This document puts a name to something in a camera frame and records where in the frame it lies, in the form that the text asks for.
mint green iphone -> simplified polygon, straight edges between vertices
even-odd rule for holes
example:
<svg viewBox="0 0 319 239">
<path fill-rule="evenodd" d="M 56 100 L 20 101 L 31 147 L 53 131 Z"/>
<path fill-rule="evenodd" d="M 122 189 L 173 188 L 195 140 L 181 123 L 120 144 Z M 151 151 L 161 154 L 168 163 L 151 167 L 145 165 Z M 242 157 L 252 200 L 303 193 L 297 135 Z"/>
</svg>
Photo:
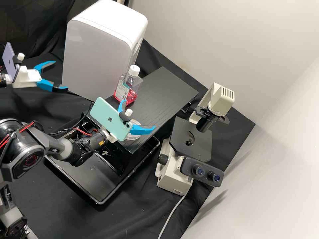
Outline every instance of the mint green iphone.
<svg viewBox="0 0 319 239">
<path fill-rule="evenodd" d="M 124 121 L 119 116 L 119 112 L 102 97 L 96 99 L 90 115 L 106 128 L 108 132 L 114 134 L 119 141 L 123 141 L 132 128 L 130 122 L 124 124 Z"/>
</svg>

pink liquid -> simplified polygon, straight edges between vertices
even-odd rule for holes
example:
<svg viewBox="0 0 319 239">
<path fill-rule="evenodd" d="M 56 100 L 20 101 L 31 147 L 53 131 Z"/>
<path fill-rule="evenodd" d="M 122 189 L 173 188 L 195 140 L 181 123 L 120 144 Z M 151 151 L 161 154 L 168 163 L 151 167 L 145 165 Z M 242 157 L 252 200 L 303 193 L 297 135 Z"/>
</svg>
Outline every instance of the pink liquid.
<svg viewBox="0 0 319 239">
<path fill-rule="evenodd" d="M 114 91 L 114 98 L 117 99 L 119 102 L 122 101 L 122 99 L 119 99 L 115 96 L 116 90 Z M 126 104 L 125 105 L 129 105 L 130 103 L 134 102 L 137 98 L 137 93 L 135 93 L 135 91 L 133 91 L 132 89 L 129 90 L 127 97 L 126 97 Z"/>
</svg>

microscope focus knob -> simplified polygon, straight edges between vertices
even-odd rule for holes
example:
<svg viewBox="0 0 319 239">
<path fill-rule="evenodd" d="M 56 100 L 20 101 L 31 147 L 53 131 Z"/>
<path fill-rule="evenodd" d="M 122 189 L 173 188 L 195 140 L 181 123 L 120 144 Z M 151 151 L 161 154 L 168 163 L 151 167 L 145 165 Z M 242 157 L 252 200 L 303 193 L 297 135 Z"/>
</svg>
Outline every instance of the microscope focus knob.
<svg viewBox="0 0 319 239">
<path fill-rule="evenodd" d="M 159 163 L 162 164 L 162 165 L 166 165 L 168 161 L 168 156 L 166 154 L 160 154 L 159 155 Z"/>
</svg>

black cloth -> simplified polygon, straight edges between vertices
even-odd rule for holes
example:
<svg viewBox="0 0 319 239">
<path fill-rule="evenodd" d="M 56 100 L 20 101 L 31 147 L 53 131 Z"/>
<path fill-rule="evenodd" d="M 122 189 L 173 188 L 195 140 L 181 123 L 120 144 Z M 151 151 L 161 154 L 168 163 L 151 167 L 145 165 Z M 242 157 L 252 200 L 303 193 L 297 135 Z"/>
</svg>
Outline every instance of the black cloth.
<svg viewBox="0 0 319 239">
<path fill-rule="evenodd" d="M 75 0 L 0 1 L 0 43 L 26 59 L 64 47 L 67 16 Z"/>
<path fill-rule="evenodd" d="M 25 60 L 25 64 L 31 68 L 47 60 L 56 60 L 57 63 L 54 69 L 42 75 L 43 78 L 61 82 L 62 62 L 52 54 Z M 142 43 L 137 64 L 144 74 L 165 66 L 199 91 L 193 108 L 207 90 L 147 42 Z M 81 111 L 89 106 L 89 101 L 82 97 L 50 93 L 37 88 L 0 89 L 0 99 L 1 118 L 17 118 L 25 122 L 37 120 L 47 132 L 62 128 L 71 119 L 79 118 Z M 188 118 L 190 113 L 180 111 L 177 115 Z M 228 116 L 231 124 L 216 126 L 212 143 L 214 155 L 211 163 L 223 170 L 254 126 L 253 122 L 233 108 Z M 170 135 L 172 126 L 173 119 L 155 137 L 162 141 Z M 13 183 L 16 204 L 40 239 L 157 238 L 169 213 L 180 200 L 180 196 L 156 187 L 154 172 L 159 152 L 158 148 L 104 206 L 93 205 L 48 162 L 42 160 Z M 162 238 L 180 238 L 211 190 L 211 187 L 194 181 Z"/>
</svg>

gray cable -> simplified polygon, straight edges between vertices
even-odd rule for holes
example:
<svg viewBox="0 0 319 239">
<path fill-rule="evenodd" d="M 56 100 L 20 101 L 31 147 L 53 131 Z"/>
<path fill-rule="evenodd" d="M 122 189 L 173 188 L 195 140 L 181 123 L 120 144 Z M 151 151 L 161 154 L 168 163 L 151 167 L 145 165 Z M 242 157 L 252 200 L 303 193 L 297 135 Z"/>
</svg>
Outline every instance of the gray cable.
<svg viewBox="0 0 319 239">
<path fill-rule="evenodd" d="M 187 192 L 184 194 L 184 196 L 180 199 L 180 201 L 176 204 L 176 206 L 175 206 L 175 207 L 173 208 L 173 210 L 171 211 L 171 213 L 170 213 L 170 215 L 168 216 L 168 218 L 167 218 L 167 220 L 166 220 L 166 222 L 165 222 L 165 224 L 164 224 L 164 226 L 163 226 L 163 228 L 162 228 L 162 230 L 161 230 L 161 232 L 160 232 L 160 234 L 159 234 L 159 237 L 158 237 L 157 239 L 160 239 L 160 238 L 161 238 L 161 236 L 162 236 L 163 232 L 165 231 L 165 228 L 166 228 L 166 226 L 167 226 L 167 224 L 168 224 L 170 218 L 172 217 L 172 215 L 173 215 L 173 213 L 175 212 L 176 208 L 177 208 L 177 207 L 181 204 L 181 202 L 184 200 L 184 198 L 186 197 L 186 194 L 188 193 L 188 191 L 189 191 L 189 189 L 187 190 Z"/>
</svg>

